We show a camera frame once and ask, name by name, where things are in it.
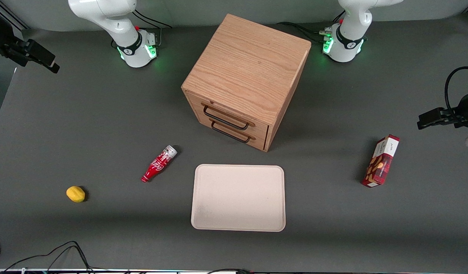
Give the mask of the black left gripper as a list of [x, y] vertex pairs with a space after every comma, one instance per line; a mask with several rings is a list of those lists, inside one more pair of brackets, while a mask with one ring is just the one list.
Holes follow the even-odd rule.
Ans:
[[419, 115], [417, 126], [419, 130], [431, 126], [445, 126], [453, 124], [455, 128], [468, 128], [468, 94], [463, 96], [458, 106], [452, 108], [448, 99], [448, 91], [445, 91], [445, 108], [434, 108]]

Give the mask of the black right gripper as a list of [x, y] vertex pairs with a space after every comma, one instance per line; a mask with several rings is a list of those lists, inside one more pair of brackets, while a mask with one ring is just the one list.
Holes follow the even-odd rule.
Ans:
[[55, 63], [56, 56], [33, 39], [27, 40], [27, 52], [22, 47], [24, 42], [14, 35], [13, 27], [7, 21], [0, 21], [0, 55], [11, 58], [33, 57], [52, 73], [58, 73], [60, 66]]

